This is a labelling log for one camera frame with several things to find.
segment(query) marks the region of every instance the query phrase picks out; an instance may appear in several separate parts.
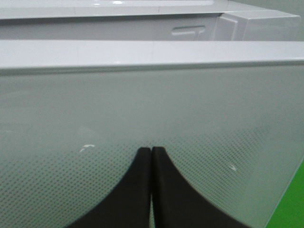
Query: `glass panel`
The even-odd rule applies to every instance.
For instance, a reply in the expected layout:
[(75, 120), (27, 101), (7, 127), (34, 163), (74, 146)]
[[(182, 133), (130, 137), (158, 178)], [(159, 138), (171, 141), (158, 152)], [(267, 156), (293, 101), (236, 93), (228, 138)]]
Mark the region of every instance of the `glass panel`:
[(2, 75), (0, 226), (67, 225), (107, 195), (141, 146), (166, 147), (200, 194), (265, 226), (304, 156), (303, 72)]

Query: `white plastic edge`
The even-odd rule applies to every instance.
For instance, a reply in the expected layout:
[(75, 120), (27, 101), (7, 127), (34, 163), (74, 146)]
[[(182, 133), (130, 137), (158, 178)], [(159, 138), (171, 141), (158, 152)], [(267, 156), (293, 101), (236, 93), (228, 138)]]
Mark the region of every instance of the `white plastic edge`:
[(1, 0), (0, 19), (261, 11), (229, 0)]
[(0, 70), (304, 61), (304, 42), (0, 41)]

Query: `white plastic cabinet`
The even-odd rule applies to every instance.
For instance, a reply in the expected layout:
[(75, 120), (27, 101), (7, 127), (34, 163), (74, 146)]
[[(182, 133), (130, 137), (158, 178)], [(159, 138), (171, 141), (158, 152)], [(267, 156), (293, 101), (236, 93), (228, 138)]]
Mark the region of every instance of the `white plastic cabinet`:
[(0, 2), (0, 39), (292, 40), (300, 21), (229, 0)]
[(198, 193), (266, 226), (304, 157), (304, 42), (273, 41), (292, 39), (298, 16), (211, 0), (16, 2), (0, 3), (2, 228), (70, 224), (142, 146), (164, 146)]

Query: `green floor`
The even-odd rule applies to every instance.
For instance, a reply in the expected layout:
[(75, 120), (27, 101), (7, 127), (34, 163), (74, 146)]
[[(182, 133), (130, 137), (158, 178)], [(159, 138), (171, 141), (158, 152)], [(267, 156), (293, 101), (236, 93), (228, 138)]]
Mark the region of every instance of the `green floor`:
[(304, 228), (304, 162), (294, 176), (267, 228)]

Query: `frosted glass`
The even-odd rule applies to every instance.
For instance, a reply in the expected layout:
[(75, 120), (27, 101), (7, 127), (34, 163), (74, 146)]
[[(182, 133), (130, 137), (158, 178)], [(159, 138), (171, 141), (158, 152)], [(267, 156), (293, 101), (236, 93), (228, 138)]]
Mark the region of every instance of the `frosted glass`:
[[(303, 65), (2, 75), (0, 226), (42, 227), (56, 191), (63, 206), (45, 210), (56, 217), (47, 227), (63, 227), (107, 195), (140, 146), (165, 146), (199, 193), (264, 227), (304, 156), (303, 75)], [(99, 191), (92, 180), (70, 198), (66, 180), (92, 169)], [(39, 199), (37, 183), (52, 190), (17, 210)]]

